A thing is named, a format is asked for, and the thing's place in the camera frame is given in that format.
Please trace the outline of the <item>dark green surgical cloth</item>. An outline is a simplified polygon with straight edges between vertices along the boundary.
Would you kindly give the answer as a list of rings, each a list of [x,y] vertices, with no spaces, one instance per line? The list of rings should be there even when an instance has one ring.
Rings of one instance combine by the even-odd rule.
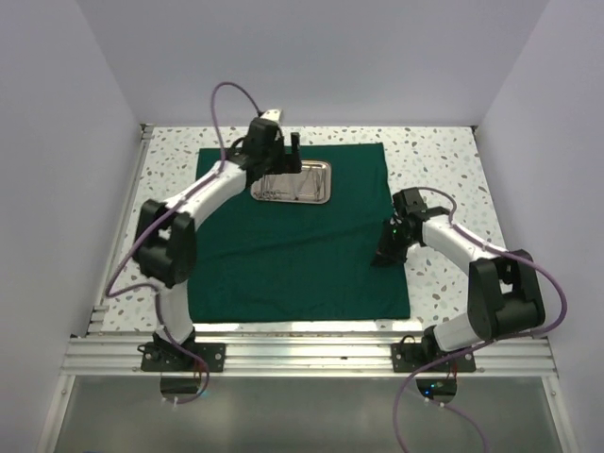
[[[197,230],[187,299],[196,323],[406,319],[402,264],[372,260],[391,216],[379,143],[307,146],[332,169],[322,205],[262,202],[240,193]]]

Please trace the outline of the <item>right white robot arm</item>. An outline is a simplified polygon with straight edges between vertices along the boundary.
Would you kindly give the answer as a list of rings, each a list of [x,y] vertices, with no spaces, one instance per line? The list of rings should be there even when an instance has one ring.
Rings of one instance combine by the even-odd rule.
[[[423,190],[409,188],[393,195],[394,212],[382,223],[371,264],[402,264],[409,249],[419,245],[445,256],[466,274],[465,312],[428,327],[421,340],[422,363],[438,371],[453,361],[455,351],[540,327],[545,306],[530,254],[491,246],[453,222],[455,203],[449,209],[431,208],[421,196]]]

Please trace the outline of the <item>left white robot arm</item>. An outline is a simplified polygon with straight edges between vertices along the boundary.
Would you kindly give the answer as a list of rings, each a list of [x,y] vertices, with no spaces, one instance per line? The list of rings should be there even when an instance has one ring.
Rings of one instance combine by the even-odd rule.
[[[178,371],[195,362],[193,321],[185,301],[187,281],[197,261],[196,231],[230,198],[266,175],[301,172],[299,135],[285,146],[283,111],[268,109],[253,119],[247,133],[191,186],[164,201],[143,203],[133,259],[141,273],[157,283],[156,336],[167,344],[162,357]]]

